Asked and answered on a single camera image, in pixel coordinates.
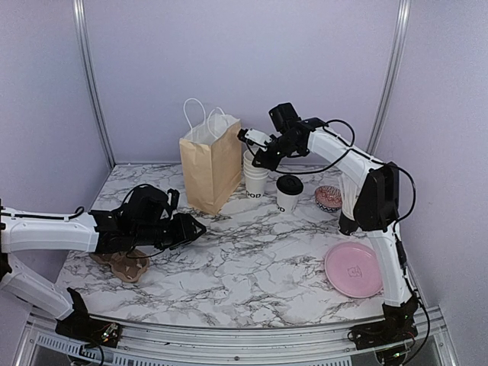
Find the black coffee cup lid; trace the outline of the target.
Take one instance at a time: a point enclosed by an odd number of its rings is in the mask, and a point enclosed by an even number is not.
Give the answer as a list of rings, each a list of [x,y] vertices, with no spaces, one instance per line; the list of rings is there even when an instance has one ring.
[[[303,182],[294,175],[282,175],[276,181],[277,190],[282,194],[295,196],[303,192]]]

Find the white paper coffee cup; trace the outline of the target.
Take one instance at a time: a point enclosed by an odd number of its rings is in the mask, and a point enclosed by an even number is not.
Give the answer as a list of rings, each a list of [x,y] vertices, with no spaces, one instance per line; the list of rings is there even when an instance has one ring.
[[[290,214],[297,206],[300,194],[288,194],[277,190],[277,209],[282,214]]]

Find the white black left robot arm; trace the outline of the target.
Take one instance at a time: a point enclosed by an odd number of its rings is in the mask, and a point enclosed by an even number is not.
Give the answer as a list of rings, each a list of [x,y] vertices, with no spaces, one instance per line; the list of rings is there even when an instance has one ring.
[[[48,312],[56,333],[115,347],[118,323],[92,318],[81,294],[58,287],[24,265],[16,252],[69,250],[95,254],[132,252],[152,246],[163,252],[199,239],[207,228],[177,211],[179,193],[142,184],[113,210],[78,208],[71,214],[44,214],[1,208],[1,288]]]

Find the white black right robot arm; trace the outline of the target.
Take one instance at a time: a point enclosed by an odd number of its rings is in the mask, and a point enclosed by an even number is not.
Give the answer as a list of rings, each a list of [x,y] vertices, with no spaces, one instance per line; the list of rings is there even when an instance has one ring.
[[[247,146],[256,145],[252,164],[273,172],[283,158],[304,157],[314,153],[339,169],[352,185],[352,208],[343,220],[360,229],[370,240],[383,281],[384,318],[350,328],[348,338],[356,349],[373,348],[414,339],[418,331],[414,314],[419,299],[409,280],[406,253],[400,238],[400,173],[393,162],[382,162],[347,141],[330,126],[332,121],[318,117],[302,119],[291,103],[268,112],[276,135],[255,129],[241,130],[238,138]]]

